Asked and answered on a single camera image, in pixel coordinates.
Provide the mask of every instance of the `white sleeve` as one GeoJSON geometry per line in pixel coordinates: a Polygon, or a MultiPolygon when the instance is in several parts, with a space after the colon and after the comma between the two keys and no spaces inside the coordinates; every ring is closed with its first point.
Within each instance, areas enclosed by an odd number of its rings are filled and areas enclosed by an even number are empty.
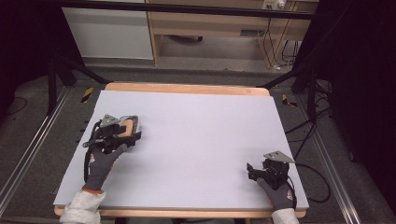
{"type": "Polygon", "coordinates": [[[73,201],[64,208],[60,222],[100,223],[97,208],[105,197],[105,192],[102,194],[92,194],[83,190],[77,192],[73,201]]]}
{"type": "Polygon", "coordinates": [[[275,211],[272,214],[275,224],[298,224],[299,221],[294,214],[294,209],[286,208],[275,211]]]}

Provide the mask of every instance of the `wall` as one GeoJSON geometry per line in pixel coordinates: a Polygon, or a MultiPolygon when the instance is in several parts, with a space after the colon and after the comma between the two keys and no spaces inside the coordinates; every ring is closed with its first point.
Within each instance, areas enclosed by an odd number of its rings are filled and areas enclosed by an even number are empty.
{"type": "Polygon", "coordinates": [[[146,12],[64,8],[64,15],[84,58],[153,59],[146,12]]]}

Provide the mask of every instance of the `white board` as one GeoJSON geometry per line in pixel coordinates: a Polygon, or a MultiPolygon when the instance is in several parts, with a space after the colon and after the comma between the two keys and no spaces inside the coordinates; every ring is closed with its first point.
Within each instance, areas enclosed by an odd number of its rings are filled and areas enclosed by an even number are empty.
{"type": "MultiPolygon", "coordinates": [[[[93,124],[105,114],[137,115],[142,138],[115,162],[102,206],[139,209],[270,209],[247,162],[261,169],[263,154],[291,156],[268,96],[102,91],[64,175],[55,205],[71,202],[83,186],[83,161],[93,124]]],[[[308,202],[294,164],[289,176],[297,208],[308,202]]]]}

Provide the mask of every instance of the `wooden table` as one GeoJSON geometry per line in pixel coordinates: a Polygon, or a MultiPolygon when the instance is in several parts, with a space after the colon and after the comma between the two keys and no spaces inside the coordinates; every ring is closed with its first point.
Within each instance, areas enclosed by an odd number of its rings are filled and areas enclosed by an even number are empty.
{"type": "MultiPolygon", "coordinates": [[[[202,86],[178,84],[148,84],[148,83],[110,83],[106,91],[148,91],[199,94],[228,94],[228,95],[260,95],[270,96],[266,89],[236,87],[236,86],[202,86]]],[[[55,206],[55,214],[61,215],[64,208],[55,206]]],[[[271,217],[272,211],[257,210],[178,210],[178,209],[119,209],[101,208],[101,216],[105,217],[211,217],[211,218],[260,218],[271,217]]],[[[305,210],[296,210],[297,217],[304,217],[305,210]]]]}

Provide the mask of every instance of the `gray glove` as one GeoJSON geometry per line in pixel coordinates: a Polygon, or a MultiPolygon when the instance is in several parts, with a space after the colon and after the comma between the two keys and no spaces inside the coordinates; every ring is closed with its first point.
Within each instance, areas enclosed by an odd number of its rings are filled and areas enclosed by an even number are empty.
{"type": "Polygon", "coordinates": [[[99,148],[95,148],[91,154],[90,174],[87,183],[82,187],[87,191],[101,192],[108,173],[114,161],[127,149],[125,144],[120,145],[115,151],[109,154],[103,153],[99,148]]]}
{"type": "Polygon", "coordinates": [[[289,185],[283,184],[277,190],[273,190],[263,178],[258,178],[256,182],[268,195],[274,207],[274,212],[293,207],[293,193],[289,185]]]}

